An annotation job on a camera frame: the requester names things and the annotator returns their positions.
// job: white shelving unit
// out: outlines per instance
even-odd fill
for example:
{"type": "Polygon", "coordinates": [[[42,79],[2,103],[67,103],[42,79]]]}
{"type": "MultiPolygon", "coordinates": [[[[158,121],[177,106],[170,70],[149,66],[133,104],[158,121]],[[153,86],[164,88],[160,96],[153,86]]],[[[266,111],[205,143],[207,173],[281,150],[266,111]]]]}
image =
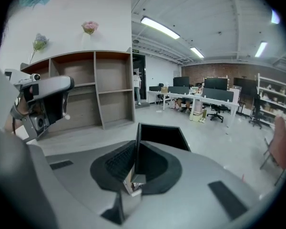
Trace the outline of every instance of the white shelving unit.
{"type": "MultiPolygon", "coordinates": [[[[284,109],[286,111],[286,105],[282,105],[282,104],[279,104],[279,103],[277,103],[275,101],[271,101],[271,100],[268,100],[268,99],[263,99],[262,95],[261,95],[261,92],[262,91],[263,92],[267,92],[267,93],[270,93],[270,95],[274,95],[275,94],[275,95],[277,95],[281,99],[282,99],[282,97],[286,99],[286,94],[282,94],[280,92],[277,92],[277,91],[274,91],[274,90],[270,90],[270,89],[267,89],[265,87],[261,87],[261,83],[262,82],[269,83],[269,84],[272,84],[274,86],[280,86],[280,87],[282,87],[282,86],[286,87],[286,83],[279,82],[279,81],[276,81],[276,80],[273,80],[273,79],[269,79],[269,78],[266,78],[266,77],[262,77],[262,76],[260,76],[260,74],[258,74],[257,92],[261,96],[261,101],[268,102],[268,103],[270,103],[272,105],[279,106],[280,108],[282,108],[282,109],[284,109]]],[[[268,115],[270,114],[272,116],[276,116],[276,114],[274,114],[273,112],[270,112],[270,111],[267,111],[267,110],[264,110],[264,109],[261,109],[261,112],[267,113],[268,115]]],[[[268,124],[270,126],[274,126],[274,123],[265,121],[263,119],[261,119],[260,121],[265,123],[265,124],[268,124]]]]}

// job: gray floor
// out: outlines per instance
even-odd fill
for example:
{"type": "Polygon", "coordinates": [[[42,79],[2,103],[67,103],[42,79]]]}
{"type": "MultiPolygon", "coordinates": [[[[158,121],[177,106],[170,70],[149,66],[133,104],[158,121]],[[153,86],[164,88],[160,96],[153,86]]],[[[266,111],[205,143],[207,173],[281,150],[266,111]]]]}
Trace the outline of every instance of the gray floor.
{"type": "Polygon", "coordinates": [[[281,172],[272,161],[268,161],[263,170],[259,170],[266,151],[264,137],[272,130],[265,125],[262,130],[257,126],[252,127],[248,118],[236,115],[230,134],[227,135],[225,123],[230,114],[221,115],[225,117],[224,123],[219,120],[210,121],[209,117],[206,123],[200,123],[189,121],[189,114],[169,108],[162,111],[162,106],[152,104],[147,108],[136,109],[135,124],[106,131],[100,127],[77,129],[41,140],[38,145],[46,156],[64,154],[135,139],[139,122],[179,126],[193,153],[215,160],[264,196],[274,188],[273,184],[281,172]]]}

